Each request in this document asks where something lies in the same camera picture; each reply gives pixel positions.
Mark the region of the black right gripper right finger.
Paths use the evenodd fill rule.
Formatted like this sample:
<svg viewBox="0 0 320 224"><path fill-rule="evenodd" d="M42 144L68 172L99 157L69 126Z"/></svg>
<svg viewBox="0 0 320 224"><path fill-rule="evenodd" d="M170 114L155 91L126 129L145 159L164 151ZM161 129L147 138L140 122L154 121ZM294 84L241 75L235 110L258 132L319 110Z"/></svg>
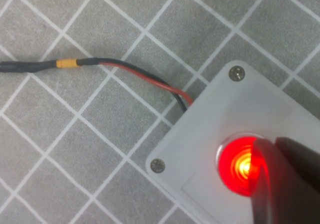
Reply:
<svg viewBox="0 0 320 224"><path fill-rule="evenodd" d="M275 153L274 195L320 195L319 153L287 137L276 139Z"/></svg>

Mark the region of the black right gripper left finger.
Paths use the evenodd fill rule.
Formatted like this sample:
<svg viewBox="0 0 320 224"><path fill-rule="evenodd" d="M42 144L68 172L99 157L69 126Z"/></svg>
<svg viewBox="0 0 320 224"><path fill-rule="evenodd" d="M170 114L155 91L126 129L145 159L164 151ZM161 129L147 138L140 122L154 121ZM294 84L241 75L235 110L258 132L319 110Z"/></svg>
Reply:
<svg viewBox="0 0 320 224"><path fill-rule="evenodd" d="M320 196L274 195L275 142L257 139L251 152L249 190L255 224L318 224Z"/></svg>

